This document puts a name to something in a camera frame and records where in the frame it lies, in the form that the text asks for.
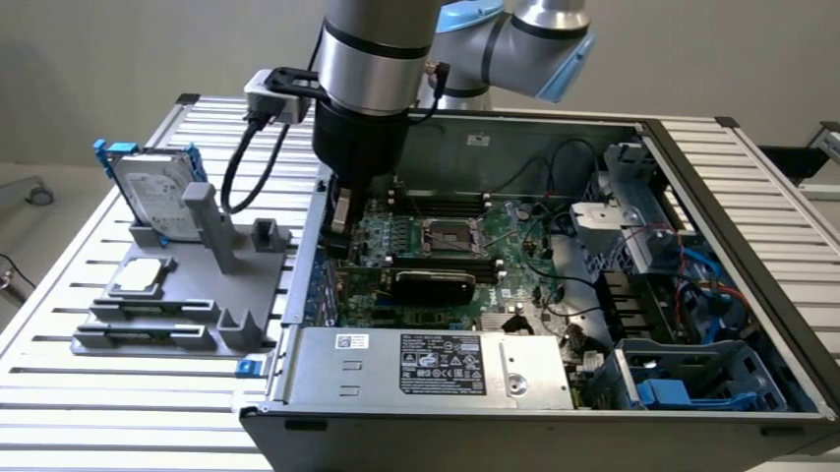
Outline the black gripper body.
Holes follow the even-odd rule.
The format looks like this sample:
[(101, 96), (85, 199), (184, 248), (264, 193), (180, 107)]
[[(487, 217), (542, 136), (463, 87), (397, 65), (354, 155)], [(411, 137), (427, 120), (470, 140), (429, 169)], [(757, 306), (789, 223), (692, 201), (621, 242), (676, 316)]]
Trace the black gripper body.
[(318, 102), (312, 150), (331, 168), (342, 188), (366, 189), (375, 177), (395, 169), (409, 129), (409, 110), (372, 116), (330, 101)]

